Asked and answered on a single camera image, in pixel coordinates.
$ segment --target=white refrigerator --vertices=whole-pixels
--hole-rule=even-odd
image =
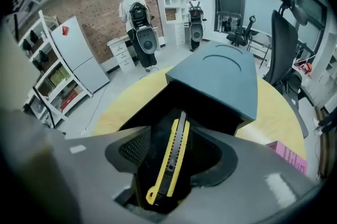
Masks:
[[[90,93],[109,82],[75,16],[53,30],[52,36],[68,67]]]

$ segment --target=black office chair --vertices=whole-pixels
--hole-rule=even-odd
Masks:
[[[230,40],[232,42],[232,45],[234,46],[246,46],[248,44],[249,41],[249,37],[250,37],[250,32],[251,32],[251,27],[253,25],[253,23],[255,22],[255,16],[251,16],[249,18],[249,24],[248,27],[242,31],[242,29],[237,30],[235,33],[229,33],[227,35],[227,39]]]
[[[308,136],[308,129],[299,113],[298,101],[306,97],[312,106],[314,102],[301,86],[302,76],[292,68],[296,56],[298,34],[293,25],[284,17],[283,12],[289,9],[296,20],[303,26],[308,23],[306,13],[295,5],[294,0],[281,0],[282,5],[272,14],[272,56],[269,72],[264,76],[269,84],[274,86],[293,109],[302,129],[303,137]]]

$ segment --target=red sticker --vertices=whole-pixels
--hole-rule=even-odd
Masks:
[[[69,31],[69,27],[62,26],[62,35],[67,36]]]

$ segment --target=white shirt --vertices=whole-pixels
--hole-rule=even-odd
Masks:
[[[190,0],[190,1],[188,1],[188,3],[186,4],[186,7],[187,7],[187,11],[189,11],[190,10],[190,8],[192,8],[192,6],[190,5],[190,2],[192,3],[192,5],[194,6],[194,7],[196,7],[197,5],[198,5],[198,0],[196,0],[196,1],[193,1],[193,0]],[[202,8],[202,4],[200,3],[199,4],[199,7],[202,9],[202,11],[204,11],[204,9]]]
[[[120,3],[120,18],[125,23],[126,32],[132,29],[130,23],[130,8],[134,3],[141,3],[146,6],[145,0],[123,0]]]

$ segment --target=white bookcase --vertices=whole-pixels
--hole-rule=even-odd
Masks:
[[[157,0],[166,45],[185,44],[186,0]],[[167,20],[166,10],[175,10],[175,20]]]
[[[29,39],[29,33],[31,32],[31,30],[33,30],[39,38],[42,38],[43,43],[32,55],[29,55],[29,61],[33,62],[34,59],[38,59],[39,51],[43,51],[44,53],[47,54],[51,50],[53,50],[55,55],[57,56],[56,61],[50,65],[48,70],[46,70],[44,73],[41,73],[41,77],[35,84],[37,90],[39,90],[39,88],[42,86],[44,82],[52,84],[49,81],[48,77],[52,74],[54,70],[58,69],[61,65],[68,73],[67,77],[64,77],[64,79],[62,79],[61,82],[59,82],[56,86],[53,87],[53,89],[48,93],[48,96],[44,96],[43,94],[40,93],[42,100],[50,108],[52,112],[54,123],[57,124],[61,119],[63,120],[68,119],[66,114],[72,107],[74,107],[74,105],[78,101],[80,101],[86,95],[92,97],[92,94],[82,85],[82,83],[72,73],[72,71],[69,69],[69,67],[67,66],[64,59],[62,58],[58,49],[55,46],[55,43],[51,36],[52,32],[51,28],[53,26],[56,27],[58,26],[56,17],[45,16],[43,15],[42,11],[39,11],[38,14],[39,14],[38,20],[28,29],[28,31],[18,42],[18,45],[22,47],[24,39]],[[67,106],[63,110],[61,110],[61,104],[65,100],[62,100],[59,95],[70,83],[76,83],[75,87],[78,92],[76,92],[77,95],[74,94],[74,96],[75,95],[76,96],[73,99],[71,99],[71,101],[67,104]],[[52,127],[52,122],[49,117],[49,113],[47,109],[42,105],[40,100],[37,98],[37,95],[35,94],[33,89],[31,89],[31,91],[29,92],[27,100],[23,105],[25,104],[30,104],[30,107],[36,118]]]

